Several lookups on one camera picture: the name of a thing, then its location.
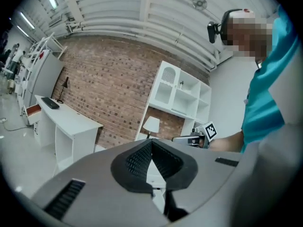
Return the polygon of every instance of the desk lamp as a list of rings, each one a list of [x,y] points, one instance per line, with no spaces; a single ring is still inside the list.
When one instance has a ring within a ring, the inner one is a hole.
[[[62,95],[63,89],[67,88],[67,81],[68,81],[68,77],[65,79],[65,82],[63,82],[63,84],[62,84],[62,90],[61,90],[59,99],[57,99],[57,102],[60,103],[60,104],[63,104],[63,101],[61,100],[61,95]]]
[[[156,119],[154,117],[149,116],[143,128],[146,129],[149,133],[147,135],[147,139],[149,139],[151,132],[159,133],[159,125],[160,119]]]

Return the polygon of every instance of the brick wall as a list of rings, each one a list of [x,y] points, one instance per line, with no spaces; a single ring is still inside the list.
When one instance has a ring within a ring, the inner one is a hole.
[[[68,46],[61,60],[64,68],[53,98],[69,77],[64,102],[81,114],[104,125],[96,143],[110,148],[133,141],[145,109],[154,78],[162,61],[167,61],[209,84],[206,73],[179,57],[156,47],[107,36],[74,36],[60,41]],[[157,137],[180,134],[183,119],[149,109],[161,120]]]

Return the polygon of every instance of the vent grille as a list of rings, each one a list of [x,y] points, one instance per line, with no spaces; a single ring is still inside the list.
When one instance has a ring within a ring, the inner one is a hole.
[[[45,208],[45,211],[54,218],[61,220],[84,185],[85,183],[81,181],[70,181],[58,196]]]

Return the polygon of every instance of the cabinet door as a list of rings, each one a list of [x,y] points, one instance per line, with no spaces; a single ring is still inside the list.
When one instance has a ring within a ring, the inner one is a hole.
[[[171,110],[180,71],[180,68],[165,61],[162,62],[151,91],[150,104],[152,107]]]

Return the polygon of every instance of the keyboard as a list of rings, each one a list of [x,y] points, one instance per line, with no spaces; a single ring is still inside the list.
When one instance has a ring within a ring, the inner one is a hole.
[[[45,104],[47,106],[49,106],[51,109],[57,109],[59,108],[59,105],[57,103],[55,103],[52,99],[50,99],[49,97],[42,97],[41,98],[43,100],[43,102],[45,102]]]

